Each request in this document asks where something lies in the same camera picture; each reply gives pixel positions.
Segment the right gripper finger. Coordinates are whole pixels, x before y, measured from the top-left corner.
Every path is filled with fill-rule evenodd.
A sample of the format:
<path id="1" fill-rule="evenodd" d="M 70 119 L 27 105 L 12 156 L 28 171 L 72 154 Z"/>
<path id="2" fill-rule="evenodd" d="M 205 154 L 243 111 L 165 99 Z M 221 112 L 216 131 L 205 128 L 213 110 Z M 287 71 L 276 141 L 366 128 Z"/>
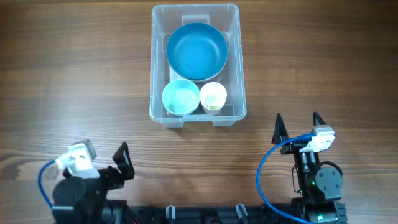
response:
<path id="1" fill-rule="evenodd" d="M 275 130 L 273 133 L 271 143 L 274 145 L 278 145 L 278 144 L 288 140 L 288 138 L 289 138 L 289 135 L 286 130 L 284 120 L 282 119 L 282 116 L 280 115 L 280 113 L 278 113 L 276 116 Z"/>
<path id="2" fill-rule="evenodd" d="M 324 120 L 316 111 L 313 112 L 313 125 L 314 126 L 326 125 L 326 122 L 324 122 Z"/>

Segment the pale green cup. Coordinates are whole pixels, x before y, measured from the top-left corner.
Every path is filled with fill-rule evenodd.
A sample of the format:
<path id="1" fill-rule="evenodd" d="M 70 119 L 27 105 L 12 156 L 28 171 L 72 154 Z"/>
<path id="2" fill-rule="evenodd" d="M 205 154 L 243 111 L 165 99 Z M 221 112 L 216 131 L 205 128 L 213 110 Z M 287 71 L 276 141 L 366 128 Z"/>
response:
<path id="1" fill-rule="evenodd" d="M 209 82 L 200 90 L 200 101 L 207 108 L 220 108 L 227 99 L 226 88 L 218 82 Z"/>

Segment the mint green small bowl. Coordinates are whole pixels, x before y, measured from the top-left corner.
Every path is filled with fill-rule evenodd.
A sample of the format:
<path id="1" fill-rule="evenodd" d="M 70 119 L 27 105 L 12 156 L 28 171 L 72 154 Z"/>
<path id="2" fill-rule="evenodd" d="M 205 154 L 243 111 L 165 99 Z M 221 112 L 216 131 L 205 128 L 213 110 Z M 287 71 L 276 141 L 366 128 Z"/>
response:
<path id="1" fill-rule="evenodd" d="M 168 83 L 163 89 L 162 103 L 165 109 L 172 115 L 189 115 L 200 104 L 199 88 L 190 80 L 174 80 Z"/>

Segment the dark blue bowl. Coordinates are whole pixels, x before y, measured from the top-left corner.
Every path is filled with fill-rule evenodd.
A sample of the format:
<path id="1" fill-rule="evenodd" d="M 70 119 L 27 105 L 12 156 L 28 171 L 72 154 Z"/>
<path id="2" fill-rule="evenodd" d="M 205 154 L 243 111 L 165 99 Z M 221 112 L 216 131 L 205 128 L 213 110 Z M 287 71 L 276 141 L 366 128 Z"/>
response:
<path id="1" fill-rule="evenodd" d="M 215 27 L 192 22 L 176 29 L 167 42 L 168 63 L 218 63 L 228 61 L 228 44 L 222 33 Z"/>

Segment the yellow cup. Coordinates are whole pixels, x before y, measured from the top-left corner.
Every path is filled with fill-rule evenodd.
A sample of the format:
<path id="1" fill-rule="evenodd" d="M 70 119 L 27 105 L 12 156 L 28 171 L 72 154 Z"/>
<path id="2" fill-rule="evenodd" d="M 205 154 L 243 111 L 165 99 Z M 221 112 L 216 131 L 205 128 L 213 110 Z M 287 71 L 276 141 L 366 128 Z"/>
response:
<path id="1" fill-rule="evenodd" d="M 222 109 L 222 107 L 223 107 L 224 105 L 209 106 L 209 105 L 203 104 L 202 106 L 203 106 L 205 109 L 207 109 L 207 110 L 213 110 L 213 111 L 215 111 L 215 110 L 220 110 L 220 109 Z"/>

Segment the pink cup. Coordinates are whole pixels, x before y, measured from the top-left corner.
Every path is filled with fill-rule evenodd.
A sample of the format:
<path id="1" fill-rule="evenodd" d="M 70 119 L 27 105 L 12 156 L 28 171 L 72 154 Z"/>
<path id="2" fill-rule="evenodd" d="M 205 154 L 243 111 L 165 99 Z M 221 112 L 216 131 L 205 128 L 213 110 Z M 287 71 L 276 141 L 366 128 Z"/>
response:
<path id="1" fill-rule="evenodd" d="M 203 109 L 205 110 L 205 112 L 207 114 L 210 114 L 210 115 L 216 115 L 216 114 L 218 114 L 221 111 L 221 108 L 217 108 L 215 110 L 212 110 L 212 109 L 208 109 L 208 108 L 204 107 Z"/>

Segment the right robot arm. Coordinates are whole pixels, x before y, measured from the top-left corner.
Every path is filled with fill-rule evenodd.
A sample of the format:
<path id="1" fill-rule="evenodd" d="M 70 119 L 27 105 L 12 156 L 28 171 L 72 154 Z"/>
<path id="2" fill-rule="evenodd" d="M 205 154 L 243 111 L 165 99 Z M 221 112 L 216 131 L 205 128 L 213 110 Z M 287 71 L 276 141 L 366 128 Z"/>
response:
<path id="1" fill-rule="evenodd" d="M 280 153 L 294 156 L 293 174 L 297 174 L 300 197 L 293 198 L 288 214 L 312 223 L 346 223 L 345 205 L 339 203 L 343 171 L 333 162 L 319 159 L 330 148 L 335 131 L 317 112 L 313 113 L 312 134 L 308 140 L 291 140 L 280 114 L 276 116 L 272 143 L 283 143 Z"/>

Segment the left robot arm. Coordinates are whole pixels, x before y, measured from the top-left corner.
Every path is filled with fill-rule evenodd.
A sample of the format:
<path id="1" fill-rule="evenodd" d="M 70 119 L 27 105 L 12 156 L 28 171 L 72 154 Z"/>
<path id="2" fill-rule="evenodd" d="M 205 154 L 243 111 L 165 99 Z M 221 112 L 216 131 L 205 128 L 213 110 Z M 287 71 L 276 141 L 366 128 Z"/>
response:
<path id="1" fill-rule="evenodd" d="M 96 152 L 86 139 L 68 146 L 55 160 L 64 170 L 64 179 L 53 190 L 52 214 L 57 223 L 138 223 L 126 200 L 108 200 L 110 190 L 121 189 L 134 178 L 134 168 L 126 142 L 112 160 L 117 167 L 98 170 L 93 165 Z"/>

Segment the clear plastic storage container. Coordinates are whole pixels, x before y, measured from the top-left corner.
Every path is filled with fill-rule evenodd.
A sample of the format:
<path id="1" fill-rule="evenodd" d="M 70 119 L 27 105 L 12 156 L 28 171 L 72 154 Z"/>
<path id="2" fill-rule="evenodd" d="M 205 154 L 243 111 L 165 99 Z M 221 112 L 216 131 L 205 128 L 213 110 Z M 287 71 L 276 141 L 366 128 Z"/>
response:
<path id="1" fill-rule="evenodd" d="M 184 117 L 169 113 L 162 103 L 164 87 L 179 76 L 170 71 L 166 46 L 173 31 L 191 22 L 202 22 L 217 28 L 228 44 L 228 60 L 214 82 L 227 91 L 224 107 L 216 115 L 206 114 L 199 106 Z M 149 115 L 166 128 L 181 128 L 187 122 L 211 122 L 214 126 L 231 126 L 247 112 L 244 84 L 241 22 L 237 5 L 229 4 L 169 4 L 152 9 L 152 40 L 150 70 Z"/>

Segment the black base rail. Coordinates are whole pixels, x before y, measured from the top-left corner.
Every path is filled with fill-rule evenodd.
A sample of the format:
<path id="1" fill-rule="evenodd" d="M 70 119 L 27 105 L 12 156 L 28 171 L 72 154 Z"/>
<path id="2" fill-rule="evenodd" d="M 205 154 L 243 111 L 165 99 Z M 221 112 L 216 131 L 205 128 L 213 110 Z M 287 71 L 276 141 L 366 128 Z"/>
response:
<path id="1" fill-rule="evenodd" d="M 205 223 L 300 223 L 290 218 L 279 215 L 267 205 L 248 206 L 239 204 L 231 207 L 173 207 L 159 208 L 152 206 L 130 207 L 137 216 L 131 223 L 151 224 L 205 224 Z M 276 207 L 289 215 L 298 215 L 289 204 L 277 204 Z M 307 218 L 313 218 L 308 222 L 314 223 L 348 223 L 345 205 L 338 203 L 334 212 L 325 208 L 310 212 Z"/>

